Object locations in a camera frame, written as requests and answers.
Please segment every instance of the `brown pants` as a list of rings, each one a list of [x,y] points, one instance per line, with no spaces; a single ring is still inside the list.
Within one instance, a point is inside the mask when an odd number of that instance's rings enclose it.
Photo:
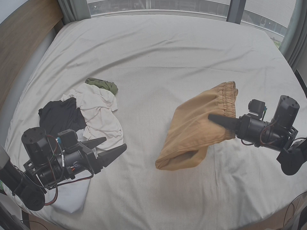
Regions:
[[[218,114],[236,117],[235,82],[224,82],[176,108],[162,151],[159,170],[195,167],[206,157],[208,146],[235,138],[235,133],[208,119]]]

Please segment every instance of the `black cloth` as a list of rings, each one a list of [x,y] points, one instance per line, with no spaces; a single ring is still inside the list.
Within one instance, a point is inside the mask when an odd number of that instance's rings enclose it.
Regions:
[[[74,97],[63,102],[48,102],[44,108],[38,110],[38,115],[40,116],[39,126],[54,137],[69,128],[78,131],[86,127],[80,108],[76,108]]]

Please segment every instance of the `white bed sheet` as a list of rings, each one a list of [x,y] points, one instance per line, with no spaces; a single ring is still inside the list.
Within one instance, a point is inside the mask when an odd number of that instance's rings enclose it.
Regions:
[[[34,215],[68,229],[235,229],[268,217],[307,189],[307,164],[286,176],[278,152],[238,139],[210,146],[195,168],[155,168],[175,108],[225,81],[235,81],[239,89],[237,117],[247,113],[251,99],[259,99],[266,102],[269,120],[285,94],[301,106],[294,122],[298,137],[307,134],[305,95],[263,31],[175,15],[66,25],[15,110],[5,146],[12,163],[22,168],[28,160],[21,135],[38,126],[38,109],[87,77],[118,86],[114,114],[128,148],[91,179],[83,211],[68,214],[46,206]]]

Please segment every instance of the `pile of clothes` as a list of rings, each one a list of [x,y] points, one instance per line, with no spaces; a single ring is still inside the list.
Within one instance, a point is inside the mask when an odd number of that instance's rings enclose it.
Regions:
[[[88,78],[75,90],[63,95],[59,101],[50,101],[39,109],[39,125],[54,137],[66,129],[75,130],[79,141],[106,137],[106,141],[98,149],[108,150],[120,146],[123,144],[123,131],[112,113],[117,110],[117,91],[113,82]],[[49,141],[52,147],[56,146],[53,139]],[[88,171],[83,171],[76,175],[76,179],[87,177],[88,174]],[[74,187],[73,194],[68,193],[71,186]],[[69,213],[82,210],[88,186],[89,180],[60,186],[58,199],[52,206]],[[49,193],[50,200],[54,196],[54,190]]]

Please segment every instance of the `building exterior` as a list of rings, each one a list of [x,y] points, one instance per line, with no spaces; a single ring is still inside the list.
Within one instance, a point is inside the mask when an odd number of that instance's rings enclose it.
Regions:
[[[264,30],[281,42],[296,0],[246,0],[241,25]],[[225,21],[230,0],[87,0],[91,16],[181,14]]]

